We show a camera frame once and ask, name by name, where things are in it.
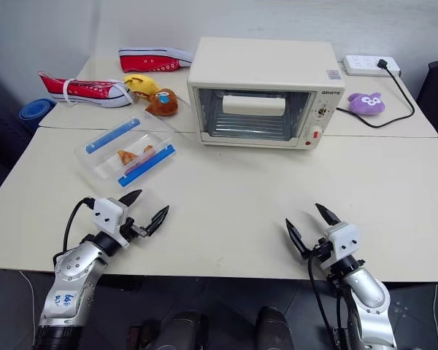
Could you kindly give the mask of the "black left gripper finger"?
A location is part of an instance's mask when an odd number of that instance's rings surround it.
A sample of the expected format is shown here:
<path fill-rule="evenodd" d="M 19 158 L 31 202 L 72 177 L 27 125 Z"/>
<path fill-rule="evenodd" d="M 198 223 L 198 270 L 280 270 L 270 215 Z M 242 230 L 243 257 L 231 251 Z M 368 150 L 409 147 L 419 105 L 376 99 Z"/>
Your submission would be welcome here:
<path fill-rule="evenodd" d="M 137 200 L 141 193 L 142 190 L 133 190 L 123 195 L 121 198 L 118 199 L 118 201 L 121 202 L 123 205 L 129 207 Z"/>
<path fill-rule="evenodd" d="M 159 227 L 164 222 L 168 212 L 169 206 L 165 206 L 152 217 L 150 224 L 145 228 L 147 236 L 151 236 L 152 234 L 154 234 L 154 232 L 157 231 L 157 229 L 159 229 Z"/>

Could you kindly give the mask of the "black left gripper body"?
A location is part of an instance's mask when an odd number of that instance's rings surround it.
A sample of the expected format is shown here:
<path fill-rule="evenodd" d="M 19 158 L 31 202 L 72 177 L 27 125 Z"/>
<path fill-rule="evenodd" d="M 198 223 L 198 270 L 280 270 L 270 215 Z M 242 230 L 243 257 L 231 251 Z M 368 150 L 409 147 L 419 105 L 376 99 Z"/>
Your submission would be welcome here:
<path fill-rule="evenodd" d="M 120 226 L 120 234 L 126 241 L 133 241 L 137 237 L 147 237 L 148 232 L 143 228 L 136 226 L 134 220 L 128 217 L 123 225 Z"/>

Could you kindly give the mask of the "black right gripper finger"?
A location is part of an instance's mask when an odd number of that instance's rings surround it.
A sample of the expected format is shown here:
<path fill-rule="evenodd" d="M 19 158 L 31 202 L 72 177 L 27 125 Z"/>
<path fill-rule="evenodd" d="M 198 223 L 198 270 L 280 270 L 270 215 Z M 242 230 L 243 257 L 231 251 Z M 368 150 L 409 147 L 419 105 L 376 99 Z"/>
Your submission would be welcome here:
<path fill-rule="evenodd" d="M 324 205 L 316 203 L 315 206 L 328 225 L 334 226 L 340 223 L 339 217 L 334 212 L 326 208 Z"/>
<path fill-rule="evenodd" d="M 291 221 L 285 219 L 285 224 L 288 230 L 288 235 L 293 243 L 293 245 L 297 248 L 299 254 L 304 260 L 307 260 L 310 257 L 310 250 L 304 245 L 301 240 L 301 234 L 297 230 L 297 228 L 293 225 Z"/>

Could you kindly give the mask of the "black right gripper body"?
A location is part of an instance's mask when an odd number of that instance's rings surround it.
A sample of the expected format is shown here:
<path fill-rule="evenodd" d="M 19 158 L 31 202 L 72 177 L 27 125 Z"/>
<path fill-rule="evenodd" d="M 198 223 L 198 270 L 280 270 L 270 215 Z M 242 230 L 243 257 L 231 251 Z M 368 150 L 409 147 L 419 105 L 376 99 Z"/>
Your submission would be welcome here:
<path fill-rule="evenodd" d="M 308 269 L 311 270 L 313 267 L 313 263 L 310 262 L 312 258 L 318 261 L 321 270 L 330 270 L 330 266 L 323 267 L 322 264 L 331 257 L 332 252 L 333 244 L 326 238 L 320 238 L 312 249 L 307 249 Z"/>

